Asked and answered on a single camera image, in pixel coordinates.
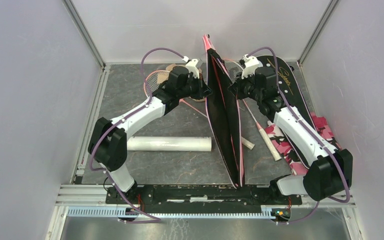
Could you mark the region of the pink frame badminton racket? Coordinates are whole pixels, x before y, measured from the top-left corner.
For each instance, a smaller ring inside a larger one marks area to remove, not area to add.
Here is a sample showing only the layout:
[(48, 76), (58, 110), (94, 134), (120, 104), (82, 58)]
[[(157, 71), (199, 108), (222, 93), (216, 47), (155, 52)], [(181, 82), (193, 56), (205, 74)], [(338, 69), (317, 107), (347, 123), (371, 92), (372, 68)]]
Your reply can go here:
[[(243, 67), (238, 62), (236, 62), (234, 60), (224, 59), (224, 62), (225, 62), (226, 69), (227, 69), (228, 73), (232, 74), (233, 77), (235, 77), (236, 74), (241, 72), (242, 69), (243, 69)], [(255, 118), (255, 116), (254, 116), (253, 112), (251, 111), (251, 109), (249, 108), (247, 102), (244, 99), (242, 100), (242, 102), (245, 105), (245, 107), (248, 110), (248, 112), (250, 113), (252, 119), (254, 120), (255, 125), (256, 125), (256, 127), (258, 129), (258, 132), (259, 132), (260, 136), (262, 137), (263, 141), (265, 142), (265, 144), (266, 144), (267, 148), (269, 149), (270, 153), (272, 154), (273, 159), (275, 161), (280, 161), (282, 159), (282, 157), (278, 153), (278, 151), (275, 148), (275, 146), (273, 145), (273, 143), (271, 142), (268, 134), (266, 133), (266, 131), (263, 129), (263, 127), (260, 125), (260, 123)]]

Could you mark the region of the pink SPORT racket bag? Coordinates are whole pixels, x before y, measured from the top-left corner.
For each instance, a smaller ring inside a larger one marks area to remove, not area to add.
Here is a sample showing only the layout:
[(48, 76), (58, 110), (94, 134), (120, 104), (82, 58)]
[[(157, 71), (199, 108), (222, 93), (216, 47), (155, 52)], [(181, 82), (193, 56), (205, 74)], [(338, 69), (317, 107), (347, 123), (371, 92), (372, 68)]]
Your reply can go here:
[(240, 189), (245, 184), (245, 164), (239, 101), (229, 89), (232, 79), (210, 36), (204, 34), (202, 40), (206, 53), (206, 83), (212, 90), (205, 99), (205, 110), (229, 180), (235, 189)]

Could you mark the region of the black SPORT racket bag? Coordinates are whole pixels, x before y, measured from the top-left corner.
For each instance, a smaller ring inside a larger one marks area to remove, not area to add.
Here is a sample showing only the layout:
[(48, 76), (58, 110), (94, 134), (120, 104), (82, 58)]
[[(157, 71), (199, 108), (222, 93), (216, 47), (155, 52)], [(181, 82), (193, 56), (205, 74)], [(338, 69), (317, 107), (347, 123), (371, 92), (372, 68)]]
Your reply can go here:
[(277, 103), (268, 103), (269, 106), (274, 106), (274, 113), (268, 118), (280, 128), (293, 149), (297, 150), (304, 166), (309, 169), (313, 163), (322, 166), (327, 162), (333, 167), (335, 163), (343, 167), (352, 156), (347, 150), (337, 149), (318, 134), (290, 66), (277, 56), (261, 55), (257, 59), (264, 65), (263, 69), (269, 71), (266, 79), (277, 80), (274, 85), (277, 95), (271, 98), (277, 99)]

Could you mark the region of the white shuttlecock tube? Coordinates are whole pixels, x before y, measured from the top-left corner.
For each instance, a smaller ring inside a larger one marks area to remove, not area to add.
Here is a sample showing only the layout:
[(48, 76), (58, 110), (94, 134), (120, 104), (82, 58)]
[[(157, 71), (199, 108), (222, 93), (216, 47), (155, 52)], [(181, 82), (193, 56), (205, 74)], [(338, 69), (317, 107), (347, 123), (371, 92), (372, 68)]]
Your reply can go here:
[(127, 141), (128, 151), (210, 152), (211, 137), (133, 136)]

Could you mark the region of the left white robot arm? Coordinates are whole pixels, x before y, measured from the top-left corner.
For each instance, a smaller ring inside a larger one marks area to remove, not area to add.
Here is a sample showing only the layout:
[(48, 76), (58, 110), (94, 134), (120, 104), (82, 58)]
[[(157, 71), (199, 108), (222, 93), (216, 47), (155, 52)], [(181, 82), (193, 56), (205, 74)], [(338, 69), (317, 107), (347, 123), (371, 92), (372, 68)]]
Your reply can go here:
[(170, 113), (181, 99), (202, 100), (212, 92), (202, 74), (186, 66), (150, 73), (143, 88), (147, 96), (144, 102), (118, 117), (101, 117), (95, 122), (87, 148), (91, 160), (100, 164), (125, 204), (137, 198), (136, 181), (125, 164), (128, 140), (152, 121)]

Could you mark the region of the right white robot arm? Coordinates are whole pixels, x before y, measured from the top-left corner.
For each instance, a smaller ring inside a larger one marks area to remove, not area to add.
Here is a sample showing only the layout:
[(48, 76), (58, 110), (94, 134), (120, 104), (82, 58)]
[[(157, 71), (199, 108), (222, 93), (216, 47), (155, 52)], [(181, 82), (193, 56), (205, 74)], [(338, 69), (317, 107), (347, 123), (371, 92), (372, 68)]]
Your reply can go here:
[(246, 67), (235, 76), (231, 91), (239, 100), (252, 99), (259, 111), (286, 136), (301, 153), (307, 172), (283, 176), (269, 189), (269, 199), (282, 204), (289, 195), (307, 195), (314, 201), (331, 199), (347, 203), (351, 199), (353, 156), (339, 149), (315, 130), (307, 104), (289, 67)]

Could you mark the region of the beige cloth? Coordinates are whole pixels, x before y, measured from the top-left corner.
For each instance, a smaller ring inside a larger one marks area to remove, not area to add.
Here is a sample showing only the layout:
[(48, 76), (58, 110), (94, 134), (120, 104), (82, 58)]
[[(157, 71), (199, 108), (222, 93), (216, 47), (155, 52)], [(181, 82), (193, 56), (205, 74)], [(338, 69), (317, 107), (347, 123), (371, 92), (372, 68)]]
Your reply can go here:
[[(158, 73), (156, 83), (160, 85), (160, 84), (164, 83), (165, 81), (167, 81), (168, 77), (169, 77), (169, 72), (171, 70), (173, 70), (175, 67), (179, 67), (179, 66), (184, 67), (184, 64), (172, 63), (172, 64), (168, 65), (165, 68), (166, 72), (162, 72), (161, 71), (161, 72)], [(198, 71), (199, 71), (200, 76), (201, 76), (202, 73), (203, 73), (203, 70), (201, 68), (198, 68)], [(191, 98), (191, 99), (194, 100), (195, 102), (204, 102), (205, 101), (204, 98), (203, 99), (193, 99), (193, 98)]]

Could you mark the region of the pink camouflage cloth bag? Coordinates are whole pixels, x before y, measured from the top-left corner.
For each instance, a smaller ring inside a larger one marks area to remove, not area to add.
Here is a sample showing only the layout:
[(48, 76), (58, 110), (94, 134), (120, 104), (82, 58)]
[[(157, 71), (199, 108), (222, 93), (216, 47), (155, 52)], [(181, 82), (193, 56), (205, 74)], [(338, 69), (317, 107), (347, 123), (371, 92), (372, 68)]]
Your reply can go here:
[[(315, 129), (322, 138), (328, 141), (331, 145), (341, 150), (342, 147), (336, 141), (335, 136), (328, 125), (325, 117), (317, 116), (314, 112), (310, 113)], [(294, 150), (292, 145), (287, 140), (286, 136), (282, 133), (270, 120), (267, 121), (267, 127), (264, 129), (268, 135), (271, 143), (274, 145), (280, 156), (284, 158), (291, 169), (292, 175), (305, 175), (308, 168), (302, 163), (302, 157), (299, 157), (297, 150)]]

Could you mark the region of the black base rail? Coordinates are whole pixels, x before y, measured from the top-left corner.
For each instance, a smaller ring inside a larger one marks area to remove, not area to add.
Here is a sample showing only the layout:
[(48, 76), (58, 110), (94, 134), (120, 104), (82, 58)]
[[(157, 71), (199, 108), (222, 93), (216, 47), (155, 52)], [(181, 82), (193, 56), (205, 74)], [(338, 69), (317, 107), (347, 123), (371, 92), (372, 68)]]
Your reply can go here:
[(125, 197), (134, 205), (144, 204), (148, 214), (247, 214), (260, 213), (261, 206), (301, 205), (299, 195), (284, 196), (268, 185), (144, 184)]

